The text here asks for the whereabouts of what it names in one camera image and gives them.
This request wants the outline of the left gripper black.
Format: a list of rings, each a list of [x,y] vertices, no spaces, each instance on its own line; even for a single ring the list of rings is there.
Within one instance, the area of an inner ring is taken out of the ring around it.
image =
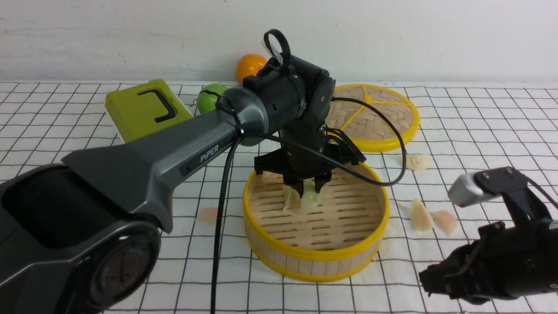
[[[334,169],[365,162],[363,153],[341,129],[323,124],[314,130],[309,124],[297,120],[279,133],[281,147],[255,157],[254,170],[257,175],[265,172],[281,175],[284,184],[300,197],[304,193],[305,180],[312,179],[315,192],[319,194],[331,181]]]

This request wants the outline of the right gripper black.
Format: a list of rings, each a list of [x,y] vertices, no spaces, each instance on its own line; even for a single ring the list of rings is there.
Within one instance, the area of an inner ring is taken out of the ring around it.
[[[425,292],[474,305],[554,292],[554,221],[510,228],[497,222],[479,232],[478,240],[420,272]]]

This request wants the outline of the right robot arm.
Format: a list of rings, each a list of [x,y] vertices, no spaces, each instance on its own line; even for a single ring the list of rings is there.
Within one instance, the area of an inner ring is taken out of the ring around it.
[[[556,292],[557,228],[552,221],[510,228],[496,222],[478,231],[478,240],[420,272],[425,292],[474,305]]]

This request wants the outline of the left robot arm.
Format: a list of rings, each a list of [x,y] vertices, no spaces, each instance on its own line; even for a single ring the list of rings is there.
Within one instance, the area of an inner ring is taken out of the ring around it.
[[[133,294],[173,230],[174,189],[231,146],[280,133],[289,142],[255,171],[319,190],[364,156],[329,143],[335,81],[295,56],[271,58],[216,109],[126,144],[74,151],[1,185],[1,312],[97,314]]]

